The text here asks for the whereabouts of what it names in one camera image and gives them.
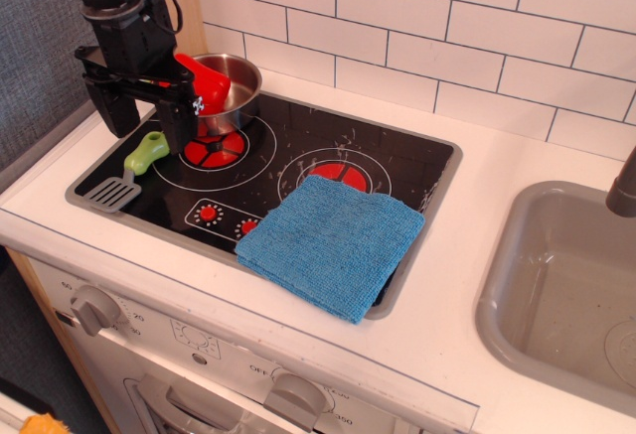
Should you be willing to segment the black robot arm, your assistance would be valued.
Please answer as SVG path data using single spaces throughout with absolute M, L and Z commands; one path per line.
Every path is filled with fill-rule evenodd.
M 167 0 L 81 0 L 80 12 L 97 43 L 79 47 L 87 92 L 118 138 L 140 123 L 137 101 L 153 104 L 171 153 L 198 134 L 199 97 L 194 74 L 175 57 L 183 19 L 172 19 Z

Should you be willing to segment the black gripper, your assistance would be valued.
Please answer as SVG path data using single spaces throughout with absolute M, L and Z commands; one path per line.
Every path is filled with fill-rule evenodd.
M 83 11 L 97 44 L 79 47 L 88 94 L 109 131 L 126 137 L 140 123 L 136 99 L 156 105 L 173 155 L 198 135 L 194 74 L 175 59 L 176 38 L 161 11 Z

